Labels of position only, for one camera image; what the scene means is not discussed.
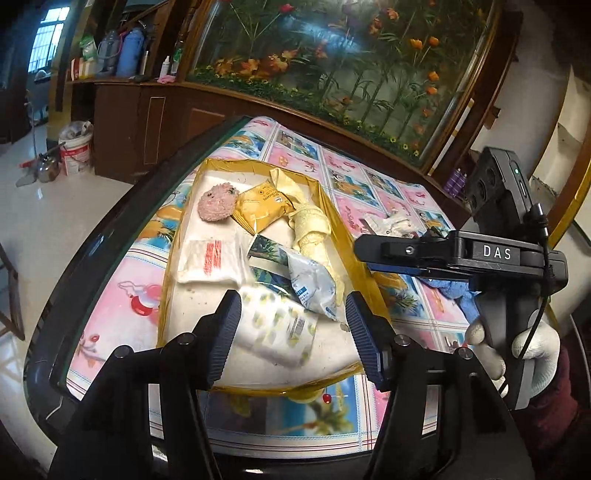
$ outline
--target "pink tablecloth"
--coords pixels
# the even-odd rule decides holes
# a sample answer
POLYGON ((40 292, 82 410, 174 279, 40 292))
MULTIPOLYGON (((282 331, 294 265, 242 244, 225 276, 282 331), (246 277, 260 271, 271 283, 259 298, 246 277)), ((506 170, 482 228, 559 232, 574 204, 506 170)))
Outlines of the pink tablecloth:
MULTIPOLYGON (((318 180, 351 234, 372 233, 363 215, 382 218, 396 209, 422 235, 452 224, 418 184, 394 180, 292 132, 269 118, 253 119, 212 155, 252 158, 304 173, 318 180)), ((121 344, 135 351, 153 348, 164 270, 178 216, 191 189, 192 172, 147 222, 98 300, 67 374, 73 395, 82 398, 111 352, 121 344)), ((456 303, 407 275, 377 275, 395 330, 424 347, 453 352, 464 344, 467 321, 456 303)), ((384 416, 388 394, 377 392, 364 375, 325 389, 331 397, 309 403, 287 398, 248 398, 203 393, 202 408, 216 451, 272 458, 307 458, 371 450, 384 416)), ((437 391, 430 390, 424 432, 435 428, 437 391)), ((152 434, 162 436, 158 392, 150 394, 152 434)))

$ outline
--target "window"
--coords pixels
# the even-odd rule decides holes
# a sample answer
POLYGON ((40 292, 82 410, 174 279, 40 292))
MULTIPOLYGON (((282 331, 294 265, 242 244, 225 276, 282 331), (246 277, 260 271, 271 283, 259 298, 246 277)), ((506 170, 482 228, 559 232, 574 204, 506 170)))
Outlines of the window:
POLYGON ((70 7, 52 8, 47 12, 44 20, 35 35, 35 42, 31 50, 29 60, 29 73, 47 67, 56 54, 57 45, 60 42, 61 31, 64 22, 70 12, 70 7))

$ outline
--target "chair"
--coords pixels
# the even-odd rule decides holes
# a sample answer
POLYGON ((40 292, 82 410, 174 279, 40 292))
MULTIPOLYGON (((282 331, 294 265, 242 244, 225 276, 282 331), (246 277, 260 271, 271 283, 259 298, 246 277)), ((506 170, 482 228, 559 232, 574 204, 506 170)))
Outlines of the chair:
POLYGON ((8 303, 10 308, 10 318, 0 312, 0 322, 4 328, 0 330, 0 337, 5 333, 12 332, 17 338, 25 339, 25 330, 22 325, 21 302, 18 298, 18 273, 10 263, 8 256, 2 244, 0 244, 0 270, 6 268, 8 273, 8 303))

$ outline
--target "gloved hand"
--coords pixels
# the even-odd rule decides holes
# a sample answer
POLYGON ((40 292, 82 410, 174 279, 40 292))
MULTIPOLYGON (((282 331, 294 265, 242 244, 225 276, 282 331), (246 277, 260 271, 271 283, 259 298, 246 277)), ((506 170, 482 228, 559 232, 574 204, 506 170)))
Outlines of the gloved hand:
MULTIPOLYGON (((558 332, 546 322, 547 318, 544 314, 524 355, 525 360, 535 359, 534 375, 531 381, 532 397, 538 395, 550 384, 558 364, 560 337, 558 332)), ((521 332, 513 340, 511 351, 515 358, 519 356, 529 333, 530 329, 521 332)), ((470 324, 466 330, 466 343, 474 346, 472 350, 498 390, 505 381, 505 361, 494 348, 484 341, 484 337, 484 327, 479 319, 470 324)), ((509 387, 507 386, 501 392, 501 397, 507 395, 508 391, 509 387)))

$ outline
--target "plastic bag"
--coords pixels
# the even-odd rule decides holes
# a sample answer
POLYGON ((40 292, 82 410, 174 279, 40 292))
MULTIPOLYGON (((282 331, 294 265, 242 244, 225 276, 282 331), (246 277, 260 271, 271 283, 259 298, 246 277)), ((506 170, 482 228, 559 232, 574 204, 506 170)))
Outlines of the plastic bag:
POLYGON ((234 342, 274 364, 296 368, 310 358, 318 316, 263 286, 243 286, 234 342))
POLYGON ((240 287, 252 280, 246 255, 236 239, 191 240, 186 248, 187 260, 177 271, 179 283, 230 281, 240 287))
POLYGON ((336 284, 326 267, 291 248, 281 249, 287 255, 291 286, 301 304, 336 320, 336 284))
POLYGON ((64 128, 60 130, 59 139, 60 141, 64 140, 74 140, 78 137, 83 137, 89 132, 92 132, 93 125, 90 122, 81 122, 75 121, 70 122, 64 128))
POLYGON ((294 210, 287 197, 266 181, 238 196, 232 218, 248 233, 256 235, 294 210))
POLYGON ((418 230, 409 218, 396 211, 387 218, 367 213, 363 219, 376 235, 402 237, 418 230))
POLYGON ((95 60, 97 58, 95 39, 91 35, 82 37, 78 45, 82 49, 82 57, 86 61, 95 60))

